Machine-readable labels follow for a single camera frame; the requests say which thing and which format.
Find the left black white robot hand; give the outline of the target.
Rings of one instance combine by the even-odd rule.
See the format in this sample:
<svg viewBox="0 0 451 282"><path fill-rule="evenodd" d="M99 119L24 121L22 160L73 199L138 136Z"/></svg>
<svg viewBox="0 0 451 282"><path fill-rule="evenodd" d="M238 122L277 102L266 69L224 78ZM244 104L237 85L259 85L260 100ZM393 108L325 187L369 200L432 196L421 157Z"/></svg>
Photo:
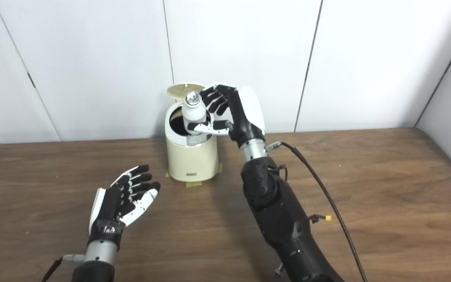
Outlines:
<svg viewBox="0 0 451 282"><path fill-rule="evenodd" d="M138 220L157 198L161 184L152 181L148 164L123 172L108 188L98 188L89 220L88 243L121 246L124 229Z"/></svg>

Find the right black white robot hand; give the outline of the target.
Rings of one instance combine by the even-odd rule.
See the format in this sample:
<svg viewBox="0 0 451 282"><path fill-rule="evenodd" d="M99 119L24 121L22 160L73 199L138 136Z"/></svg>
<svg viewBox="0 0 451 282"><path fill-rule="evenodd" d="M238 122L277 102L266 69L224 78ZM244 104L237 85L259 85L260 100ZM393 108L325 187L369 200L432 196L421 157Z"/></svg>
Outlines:
<svg viewBox="0 0 451 282"><path fill-rule="evenodd" d="M238 147L253 140L265 141L265 120L252 88L245 86L238 89L231 84L215 82L200 91L199 95L206 112L222 116L229 110L232 120L192 121L186 125L190 132L228 135Z"/></svg>

